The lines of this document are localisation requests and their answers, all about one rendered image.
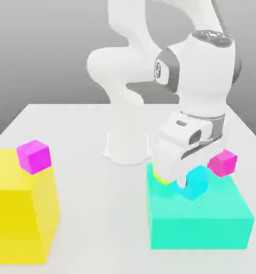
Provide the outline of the small cyan cube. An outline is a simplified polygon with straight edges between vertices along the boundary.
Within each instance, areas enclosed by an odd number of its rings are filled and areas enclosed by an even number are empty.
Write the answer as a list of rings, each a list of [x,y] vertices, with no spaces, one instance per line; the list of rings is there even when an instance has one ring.
[[[191,170],[187,176],[187,184],[184,188],[177,188],[177,192],[183,197],[194,201],[207,191],[208,169],[202,165]]]

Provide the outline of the large yellow box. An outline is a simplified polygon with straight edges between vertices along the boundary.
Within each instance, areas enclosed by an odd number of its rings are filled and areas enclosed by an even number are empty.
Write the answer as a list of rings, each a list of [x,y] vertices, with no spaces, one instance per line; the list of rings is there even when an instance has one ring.
[[[0,264],[45,264],[59,217],[53,167],[31,175],[0,149]]]

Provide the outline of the small yellow cube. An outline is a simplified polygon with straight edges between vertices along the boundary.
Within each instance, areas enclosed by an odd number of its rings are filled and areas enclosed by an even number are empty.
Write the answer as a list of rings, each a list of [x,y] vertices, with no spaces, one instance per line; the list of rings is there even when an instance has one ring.
[[[155,169],[153,169],[153,175],[154,175],[154,177],[155,177],[161,184],[163,184],[163,185],[169,185],[169,184],[172,183],[171,181],[167,181],[167,180],[165,180],[165,179],[159,177],[159,176],[157,175]]]

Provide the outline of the small pink cube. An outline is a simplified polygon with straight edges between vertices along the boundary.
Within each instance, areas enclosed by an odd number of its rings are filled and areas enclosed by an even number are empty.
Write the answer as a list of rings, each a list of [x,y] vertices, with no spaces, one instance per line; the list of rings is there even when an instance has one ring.
[[[222,178],[234,173],[237,157],[238,156],[236,154],[224,149],[221,153],[210,159],[207,167],[215,175]]]

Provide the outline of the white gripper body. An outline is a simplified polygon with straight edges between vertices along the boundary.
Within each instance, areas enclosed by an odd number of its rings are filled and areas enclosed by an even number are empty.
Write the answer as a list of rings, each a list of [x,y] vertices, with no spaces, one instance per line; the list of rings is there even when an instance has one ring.
[[[224,149],[224,137],[208,144],[193,148],[182,147],[161,139],[154,152],[154,169],[157,175],[167,181],[176,181],[180,172],[190,172]]]

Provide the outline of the large teal box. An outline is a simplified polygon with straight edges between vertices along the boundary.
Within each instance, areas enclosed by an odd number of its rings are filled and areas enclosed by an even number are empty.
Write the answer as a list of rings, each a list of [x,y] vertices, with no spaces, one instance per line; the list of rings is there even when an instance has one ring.
[[[194,201],[161,184],[146,165],[146,203],[152,249],[245,249],[254,216],[231,176],[208,169],[208,188]]]

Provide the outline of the small magenta cube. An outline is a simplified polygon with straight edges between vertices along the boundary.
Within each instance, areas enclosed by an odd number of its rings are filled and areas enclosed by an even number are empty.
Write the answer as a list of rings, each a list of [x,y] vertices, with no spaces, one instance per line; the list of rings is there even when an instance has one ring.
[[[31,175],[49,168],[50,149],[39,140],[33,140],[16,148],[20,167]]]

